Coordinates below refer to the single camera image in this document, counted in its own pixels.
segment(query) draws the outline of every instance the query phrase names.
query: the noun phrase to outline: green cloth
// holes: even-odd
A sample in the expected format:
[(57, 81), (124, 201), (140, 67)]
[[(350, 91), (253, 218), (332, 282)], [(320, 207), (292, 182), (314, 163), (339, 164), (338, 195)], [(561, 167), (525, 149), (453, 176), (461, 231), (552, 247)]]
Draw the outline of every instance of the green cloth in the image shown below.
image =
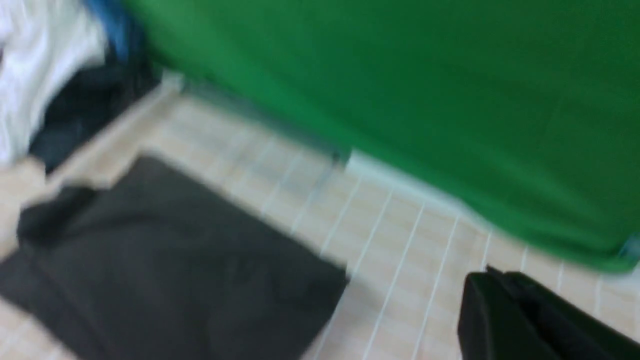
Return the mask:
[(640, 231), (636, 0), (126, 0), (158, 59), (612, 272)]

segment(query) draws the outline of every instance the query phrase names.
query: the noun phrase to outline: floor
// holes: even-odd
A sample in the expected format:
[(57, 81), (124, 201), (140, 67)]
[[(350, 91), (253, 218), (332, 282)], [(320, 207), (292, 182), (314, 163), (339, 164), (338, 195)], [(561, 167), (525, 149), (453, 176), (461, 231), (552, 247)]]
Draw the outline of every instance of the floor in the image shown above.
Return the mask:
[[(455, 328), (463, 279), (487, 263), (527, 272), (640, 340), (636, 293), (472, 218), (333, 168), (326, 156), (254, 122), (166, 90), (145, 99), (47, 181), (33, 160), (0, 174), (0, 255), (16, 246), (21, 206), (68, 179), (112, 183), (141, 151), (161, 154), (348, 265), (353, 283), (305, 360), (459, 359)], [(1, 360), (73, 358), (34, 319), (0, 302)]]

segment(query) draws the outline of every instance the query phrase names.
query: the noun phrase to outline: dark gray cloth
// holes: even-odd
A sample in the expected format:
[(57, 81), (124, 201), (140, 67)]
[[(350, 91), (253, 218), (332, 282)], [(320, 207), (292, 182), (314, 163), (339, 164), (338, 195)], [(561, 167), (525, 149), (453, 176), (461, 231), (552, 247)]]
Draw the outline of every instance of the dark gray cloth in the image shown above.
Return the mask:
[(295, 360), (348, 283), (154, 158), (25, 209), (0, 294), (84, 360)]

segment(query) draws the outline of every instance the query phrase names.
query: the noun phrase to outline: white fabric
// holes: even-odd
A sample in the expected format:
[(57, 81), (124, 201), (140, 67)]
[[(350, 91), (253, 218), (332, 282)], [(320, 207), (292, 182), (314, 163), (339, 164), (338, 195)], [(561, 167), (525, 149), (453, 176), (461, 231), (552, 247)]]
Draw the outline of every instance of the white fabric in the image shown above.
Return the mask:
[(80, 0), (0, 0), (0, 168), (26, 155), (52, 98), (106, 46)]

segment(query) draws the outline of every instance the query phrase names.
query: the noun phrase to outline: blue fabric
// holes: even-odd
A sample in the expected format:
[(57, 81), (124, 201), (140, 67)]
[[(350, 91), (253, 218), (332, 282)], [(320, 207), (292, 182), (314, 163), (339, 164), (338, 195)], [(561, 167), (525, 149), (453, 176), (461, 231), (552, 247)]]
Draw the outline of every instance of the blue fabric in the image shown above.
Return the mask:
[(100, 19), (118, 60), (127, 62), (142, 50), (142, 27), (127, 13), (119, 0), (84, 0)]

